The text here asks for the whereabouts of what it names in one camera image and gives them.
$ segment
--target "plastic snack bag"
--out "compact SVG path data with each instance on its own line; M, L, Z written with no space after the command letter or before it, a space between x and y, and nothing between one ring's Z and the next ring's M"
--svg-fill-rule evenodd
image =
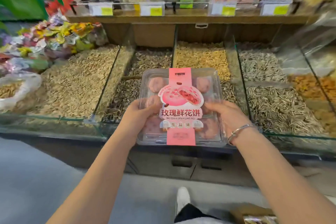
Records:
M42 83L42 78L39 74L29 72L19 72L14 74L7 74L0 78L0 92L1 95L6 93L4 90L11 90L10 87L17 86L13 96L7 98L0 98L0 110L11 110L16 103L23 100L30 92L36 91Z

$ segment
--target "yellow price label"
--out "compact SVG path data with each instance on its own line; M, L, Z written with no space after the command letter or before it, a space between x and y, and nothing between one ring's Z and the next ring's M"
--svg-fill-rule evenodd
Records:
M286 15L288 13L289 5L280 5L275 7L274 15Z
M236 13L236 8L231 6L223 6L222 15L224 16L234 16Z
M113 15L112 7L102 7L101 8L101 14L104 15L104 16Z
M150 16L162 16L162 7L151 7Z

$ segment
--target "drawer handle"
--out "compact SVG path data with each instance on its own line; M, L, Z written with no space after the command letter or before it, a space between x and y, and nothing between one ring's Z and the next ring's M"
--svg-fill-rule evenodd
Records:
M222 171L220 167L206 167L204 165L201 165L201 168L203 169L210 169L210 170L217 170L217 171Z
M191 161L180 161L180 160L172 160L171 164L173 167L188 167L191 168L193 163Z

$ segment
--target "gray floor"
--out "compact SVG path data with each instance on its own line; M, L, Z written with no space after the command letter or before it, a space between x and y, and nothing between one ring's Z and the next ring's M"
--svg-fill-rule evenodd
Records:
M84 173L24 143L0 139L0 224L45 223ZM177 189L221 217L234 203L267 206L257 189L124 175L109 223L173 223Z

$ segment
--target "leg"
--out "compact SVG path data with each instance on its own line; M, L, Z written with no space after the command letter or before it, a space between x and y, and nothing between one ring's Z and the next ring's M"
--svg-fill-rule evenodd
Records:
M190 195L186 187L180 187L177 191L176 213L177 215L175 217L174 223L201 217L215 218L213 216L202 213L197 207L190 203Z

